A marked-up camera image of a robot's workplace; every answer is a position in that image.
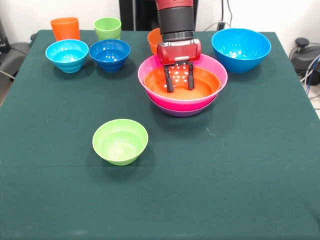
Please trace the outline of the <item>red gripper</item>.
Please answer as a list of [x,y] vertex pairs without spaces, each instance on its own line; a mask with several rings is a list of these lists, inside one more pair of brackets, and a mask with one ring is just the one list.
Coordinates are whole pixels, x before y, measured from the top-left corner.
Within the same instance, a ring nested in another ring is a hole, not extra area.
[[165,65],[164,74],[166,89],[168,93],[174,92],[174,85],[169,73],[169,65],[177,62],[189,61],[188,64],[188,89],[195,88],[194,83],[194,65],[193,61],[197,61],[202,53],[201,41],[198,38],[181,41],[167,41],[161,42],[156,47],[157,56],[160,62]]

